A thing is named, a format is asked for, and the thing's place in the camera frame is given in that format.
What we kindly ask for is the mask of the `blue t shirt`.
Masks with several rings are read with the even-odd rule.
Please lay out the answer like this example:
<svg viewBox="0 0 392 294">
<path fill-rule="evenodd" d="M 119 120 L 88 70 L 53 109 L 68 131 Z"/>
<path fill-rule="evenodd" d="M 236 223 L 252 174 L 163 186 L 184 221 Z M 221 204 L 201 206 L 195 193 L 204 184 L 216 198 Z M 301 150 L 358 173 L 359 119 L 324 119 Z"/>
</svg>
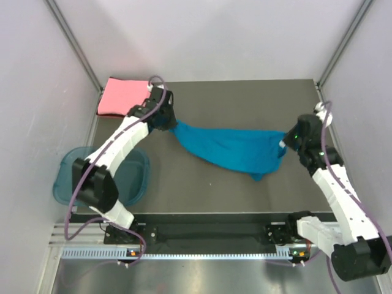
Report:
<svg viewBox="0 0 392 294">
<path fill-rule="evenodd" d="M 178 121 L 171 132 L 192 155 L 254 181 L 276 172 L 287 152 L 285 133 L 276 130 L 208 129 Z"/>
</svg>

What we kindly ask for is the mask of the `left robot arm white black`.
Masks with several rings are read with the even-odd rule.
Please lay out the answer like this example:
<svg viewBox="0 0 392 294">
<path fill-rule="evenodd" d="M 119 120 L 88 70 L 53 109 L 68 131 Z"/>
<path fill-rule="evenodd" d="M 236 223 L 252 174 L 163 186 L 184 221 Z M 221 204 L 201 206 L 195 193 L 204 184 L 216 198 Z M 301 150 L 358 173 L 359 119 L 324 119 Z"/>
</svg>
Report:
<svg viewBox="0 0 392 294">
<path fill-rule="evenodd" d="M 154 129 L 166 131 L 177 125 L 173 93 L 164 86 L 150 86 L 149 97 L 133 106 L 111 137 L 88 157 L 72 165 L 72 198 L 105 220 L 116 224 L 118 236 L 126 243 L 138 238 L 134 215 L 119 200 L 114 181 L 117 169 L 136 145 Z"/>
</svg>

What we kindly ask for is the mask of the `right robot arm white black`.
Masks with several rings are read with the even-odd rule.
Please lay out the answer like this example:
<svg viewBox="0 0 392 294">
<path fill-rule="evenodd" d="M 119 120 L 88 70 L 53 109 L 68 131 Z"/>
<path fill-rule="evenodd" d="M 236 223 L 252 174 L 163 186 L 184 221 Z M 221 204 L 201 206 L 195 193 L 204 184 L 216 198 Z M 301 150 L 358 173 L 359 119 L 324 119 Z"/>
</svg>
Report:
<svg viewBox="0 0 392 294">
<path fill-rule="evenodd" d="M 301 165 L 323 192 L 339 230 L 329 228 L 310 211 L 300 211 L 289 214 L 285 225 L 277 233 L 268 232 L 268 238 L 276 245 L 310 241 L 330 258 L 343 281 L 386 274 L 391 268 L 391 237 L 382 238 L 360 208 L 342 158 L 334 147 L 322 142 L 323 123 L 330 121 L 325 112 L 301 115 L 283 142 L 296 151 Z"/>
</svg>

